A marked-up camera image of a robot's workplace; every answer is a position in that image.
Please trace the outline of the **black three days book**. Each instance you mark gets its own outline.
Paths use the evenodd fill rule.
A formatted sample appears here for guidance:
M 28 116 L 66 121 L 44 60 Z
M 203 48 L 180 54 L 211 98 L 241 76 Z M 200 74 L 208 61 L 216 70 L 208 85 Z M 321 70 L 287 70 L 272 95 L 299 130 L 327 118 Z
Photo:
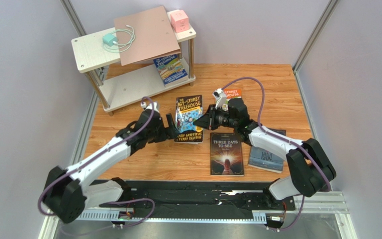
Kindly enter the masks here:
M 210 134 L 210 174 L 244 176 L 241 141 L 234 133 Z

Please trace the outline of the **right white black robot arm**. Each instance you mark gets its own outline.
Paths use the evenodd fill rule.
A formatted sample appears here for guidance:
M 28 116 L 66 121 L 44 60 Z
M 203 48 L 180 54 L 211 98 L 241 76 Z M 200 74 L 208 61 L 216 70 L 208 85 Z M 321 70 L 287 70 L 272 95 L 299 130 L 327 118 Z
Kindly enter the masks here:
M 330 182 L 336 171 L 320 143 L 310 138 L 299 140 L 286 137 L 250 118 L 241 98 L 231 99 L 228 110 L 209 105 L 206 113 L 193 122 L 207 130 L 220 126 L 232 128 L 239 139 L 249 145 L 267 150 L 287 162 L 290 176 L 272 182 L 264 193 L 271 201 L 331 190 Z

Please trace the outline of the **blue-grey 1984 book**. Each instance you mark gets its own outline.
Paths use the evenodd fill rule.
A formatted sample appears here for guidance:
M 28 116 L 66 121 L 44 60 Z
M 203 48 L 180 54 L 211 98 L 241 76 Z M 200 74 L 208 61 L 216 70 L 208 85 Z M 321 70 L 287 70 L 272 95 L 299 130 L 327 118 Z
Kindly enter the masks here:
M 282 173 L 284 160 L 263 148 L 252 145 L 247 165 L 270 172 Z

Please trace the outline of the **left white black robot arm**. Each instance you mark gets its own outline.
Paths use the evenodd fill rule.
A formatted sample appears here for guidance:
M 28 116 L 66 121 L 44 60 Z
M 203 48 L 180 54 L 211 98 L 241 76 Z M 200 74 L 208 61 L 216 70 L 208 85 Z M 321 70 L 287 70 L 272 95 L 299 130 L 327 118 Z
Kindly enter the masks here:
M 165 126 L 158 109 L 148 106 L 138 120 L 121 129 L 88 158 L 65 169 L 56 166 L 47 176 L 39 204 L 45 204 L 63 223 L 69 224 L 89 207 L 116 202 L 126 191 L 126 183 L 114 178 L 94 184 L 102 173 L 127 159 L 147 144 L 175 139 L 179 131 L 173 116 L 166 114 Z

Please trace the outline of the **blue 91-storey treehouse book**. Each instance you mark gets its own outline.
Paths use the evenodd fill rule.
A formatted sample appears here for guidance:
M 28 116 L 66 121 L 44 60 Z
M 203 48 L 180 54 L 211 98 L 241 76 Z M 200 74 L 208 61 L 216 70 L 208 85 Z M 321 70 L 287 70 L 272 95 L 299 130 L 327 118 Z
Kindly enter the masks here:
M 153 59 L 164 86 L 170 87 L 187 79 L 188 74 L 177 55 Z

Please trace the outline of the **orange 78-storey treehouse book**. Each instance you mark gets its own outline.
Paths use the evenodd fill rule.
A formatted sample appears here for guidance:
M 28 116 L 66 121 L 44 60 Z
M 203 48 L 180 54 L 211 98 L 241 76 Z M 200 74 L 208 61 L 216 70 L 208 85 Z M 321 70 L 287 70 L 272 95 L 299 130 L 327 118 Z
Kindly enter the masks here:
M 224 111 L 228 111 L 228 102 L 230 99 L 235 99 L 235 98 L 242 98 L 242 91 L 241 89 L 225 89 L 223 92 L 226 95 L 226 100 L 224 104 L 222 105 L 222 109 Z

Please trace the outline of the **black 169-storey treehouse book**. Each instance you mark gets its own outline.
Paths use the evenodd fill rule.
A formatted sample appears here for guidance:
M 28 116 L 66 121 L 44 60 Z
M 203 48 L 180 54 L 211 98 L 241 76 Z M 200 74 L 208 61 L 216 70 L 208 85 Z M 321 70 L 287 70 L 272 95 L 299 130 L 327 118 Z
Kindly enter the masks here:
M 194 122 L 203 115 L 202 95 L 176 99 L 175 125 L 179 132 L 174 142 L 199 144 L 203 142 L 203 128 Z

